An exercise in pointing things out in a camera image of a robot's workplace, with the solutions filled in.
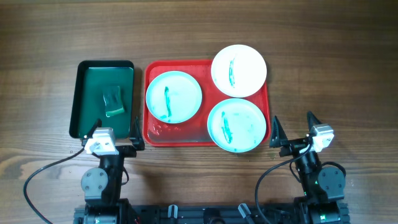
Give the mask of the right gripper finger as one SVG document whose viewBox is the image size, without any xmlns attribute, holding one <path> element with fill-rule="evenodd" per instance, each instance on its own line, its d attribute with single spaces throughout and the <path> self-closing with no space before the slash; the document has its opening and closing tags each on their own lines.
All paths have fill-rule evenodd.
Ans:
<svg viewBox="0 0 398 224">
<path fill-rule="evenodd" d="M 322 123 L 311 111 L 307 112 L 307 122 L 309 129 L 312 129 L 313 126 Z"/>
<path fill-rule="evenodd" d="M 277 116 L 272 119 L 272 132 L 269 147 L 282 147 L 288 145 L 287 136 Z"/>
</svg>

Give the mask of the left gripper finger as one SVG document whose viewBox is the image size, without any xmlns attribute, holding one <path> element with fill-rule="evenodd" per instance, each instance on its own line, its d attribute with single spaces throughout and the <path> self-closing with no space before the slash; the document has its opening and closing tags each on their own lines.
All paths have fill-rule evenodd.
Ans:
<svg viewBox="0 0 398 224">
<path fill-rule="evenodd" d="M 139 119 L 137 116 L 132 121 L 129 133 L 129 140 L 131 141 L 131 144 L 135 151 L 145 150 L 145 143 L 140 131 Z"/>
<path fill-rule="evenodd" d="M 96 130 L 97 128 L 101 128 L 101 127 L 102 127 L 102 120 L 97 119 L 97 120 L 95 121 L 94 125 L 90 128 L 90 130 L 89 130 L 88 133 L 86 134 L 86 138 L 87 138 L 87 139 L 92 138 L 93 133 L 95 132 L 95 130 Z"/>
</svg>

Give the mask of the green scrubbing sponge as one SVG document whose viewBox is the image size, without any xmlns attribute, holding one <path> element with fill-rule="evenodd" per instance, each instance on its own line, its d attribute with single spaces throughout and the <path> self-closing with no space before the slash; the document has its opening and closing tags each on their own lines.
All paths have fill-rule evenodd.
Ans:
<svg viewBox="0 0 398 224">
<path fill-rule="evenodd" d="M 105 115 L 110 118 L 124 113 L 120 86 L 107 86 L 103 89 Z"/>
</svg>

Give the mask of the light blue plate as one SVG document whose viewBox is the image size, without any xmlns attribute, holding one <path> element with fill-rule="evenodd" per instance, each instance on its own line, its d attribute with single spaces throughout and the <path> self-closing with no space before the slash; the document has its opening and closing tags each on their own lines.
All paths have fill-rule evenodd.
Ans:
<svg viewBox="0 0 398 224">
<path fill-rule="evenodd" d="M 201 87 L 191 75 L 169 71 L 150 82 L 146 91 L 146 106 L 159 121 L 177 124 L 197 113 L 202 98 Z"/>
<path fill-rule="evenodd" d="M 248 100 L 223 100 L 210 111 L 207 130 L 211 140 L 232 153 L 244 153 L 260 145 L 267 131 L 262 111 Z"/>
</svg>

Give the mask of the white plate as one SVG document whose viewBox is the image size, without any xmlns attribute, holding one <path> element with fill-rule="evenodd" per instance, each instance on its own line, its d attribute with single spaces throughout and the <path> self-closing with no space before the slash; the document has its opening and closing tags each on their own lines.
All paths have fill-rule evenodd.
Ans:
<svg viewBox="0 0 398 224">
<path fill-rule="evenodd" d="M 230 45 L 220 50 L 211 64 L 213 83 L 225 95 L 244 98 L 265 84 L 267 65 L 262 55 L 247 45 Z"/>
</svg>

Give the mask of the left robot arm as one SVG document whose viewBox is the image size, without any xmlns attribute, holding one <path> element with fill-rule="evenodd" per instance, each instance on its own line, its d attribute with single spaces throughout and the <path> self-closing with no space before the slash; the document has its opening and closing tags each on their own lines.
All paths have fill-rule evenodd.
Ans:
<svg viewBox="0 0 398 224">
<path fill-rule="evenodd" d="M 81 188 L 85 194 L 85 207 L 75 210 L 74 223 L 140 223 L 137 212 L 129 200 L 121 198 L 123 174 L 127 172 L 124 160 L 136 157 L 145 149 L 144 140 L 136 118 L 129 133 L 130 144 L 116 145 L 113 128 L 102 127 L 97 119 L 93 127 L 82 139 L 84 150 L 99 158 L 99 166 L 86 171 L 81 178 Z"/>
</svg>

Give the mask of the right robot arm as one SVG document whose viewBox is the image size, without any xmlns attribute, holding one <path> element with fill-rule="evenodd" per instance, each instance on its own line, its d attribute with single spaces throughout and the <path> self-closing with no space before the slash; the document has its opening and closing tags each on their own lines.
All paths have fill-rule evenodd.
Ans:
<svg viewBox="0 0 398 224">
<path fill-rule="evenodd" d="M 334 130 L 322 123 L 312 112 L 307 113 L 309 133 L 289 140 L 279 119 L 272 119 L 270 147 L 280 149 L 279 156 L 291 156 L 303 197 L 294 199 L 294 210 L 299 223 L 343 223 L 338 202 L 344 199 L 345 169 L 335 162 L 322 163 L 318 154 L 327 148 Z"/>
</svg>

